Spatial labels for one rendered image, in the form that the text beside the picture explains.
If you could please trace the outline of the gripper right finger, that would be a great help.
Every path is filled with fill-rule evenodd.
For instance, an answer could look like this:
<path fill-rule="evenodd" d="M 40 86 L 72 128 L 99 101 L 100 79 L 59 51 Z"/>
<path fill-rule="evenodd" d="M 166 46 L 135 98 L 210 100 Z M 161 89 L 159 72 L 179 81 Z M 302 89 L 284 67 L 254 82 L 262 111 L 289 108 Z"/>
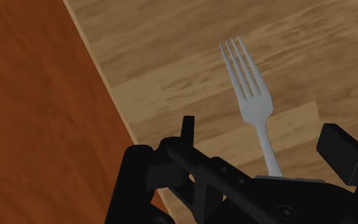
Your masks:
<path fill-rule="evenodd" d="M 317 141 L 317 152 L 347 186 L 338 194 L 340 224 L 358 224 L 358 141 L 335 123 L 325 123 Z"/>

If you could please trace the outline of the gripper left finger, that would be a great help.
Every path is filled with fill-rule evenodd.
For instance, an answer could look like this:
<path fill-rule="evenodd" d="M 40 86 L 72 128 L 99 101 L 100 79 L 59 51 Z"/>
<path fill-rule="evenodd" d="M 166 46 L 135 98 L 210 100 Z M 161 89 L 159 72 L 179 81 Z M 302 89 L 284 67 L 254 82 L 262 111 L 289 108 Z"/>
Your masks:
<path fill-rule="evenodd" d="M 184 116 L 179 137 L 162 139 L 156 150 L 144 144 L 125 150 L 104 224 L 176 224 L 151 203 L 160 188 L 168 188 L 196 224 L 253 224 L 217 189 L 208 168 L 213 159 L 194 148 L 194 130 L 194 116 Z"/>

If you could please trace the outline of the white plastic fork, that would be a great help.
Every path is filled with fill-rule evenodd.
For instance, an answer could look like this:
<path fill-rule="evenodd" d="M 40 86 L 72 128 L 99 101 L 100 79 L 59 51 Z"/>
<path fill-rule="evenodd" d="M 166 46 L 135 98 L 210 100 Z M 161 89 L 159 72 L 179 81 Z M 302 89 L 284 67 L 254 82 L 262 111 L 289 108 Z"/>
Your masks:
<path fill-rule="evenodd" d="M 219 45 L 237 97 L 244 122 L 257 132 L 268 174 L 282 177 L 282 171 L 270 143 L 266 122 L 273 113 L 273 101 L 259 69 L 240 36 Z"/>

